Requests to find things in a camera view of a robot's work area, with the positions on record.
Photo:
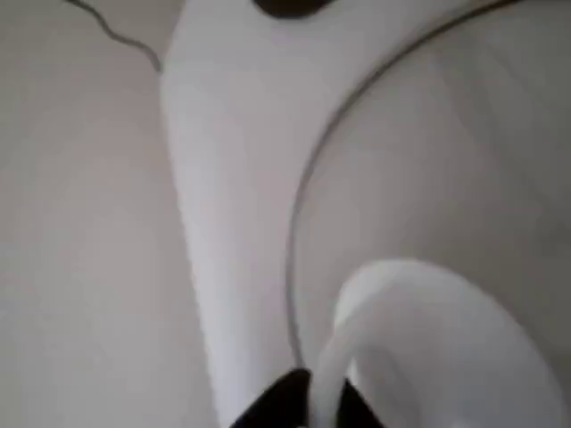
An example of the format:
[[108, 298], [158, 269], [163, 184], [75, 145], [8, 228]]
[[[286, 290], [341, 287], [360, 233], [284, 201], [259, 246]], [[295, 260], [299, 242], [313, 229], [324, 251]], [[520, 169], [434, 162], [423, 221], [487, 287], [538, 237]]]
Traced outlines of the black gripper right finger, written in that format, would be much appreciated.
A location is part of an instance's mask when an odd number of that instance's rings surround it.
[[382, 424], [367, 402], [348, 379], [343, 382], [335, 426], [337, 428], [382, 428]]

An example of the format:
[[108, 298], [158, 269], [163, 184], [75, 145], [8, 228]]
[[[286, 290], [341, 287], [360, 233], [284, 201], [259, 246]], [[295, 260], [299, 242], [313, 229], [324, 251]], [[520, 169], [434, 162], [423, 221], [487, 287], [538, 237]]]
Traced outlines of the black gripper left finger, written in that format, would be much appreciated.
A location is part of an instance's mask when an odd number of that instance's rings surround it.
[[295, 368], [278, 378], [231, 425], [235, 428], [305, 427], [311, 373]]

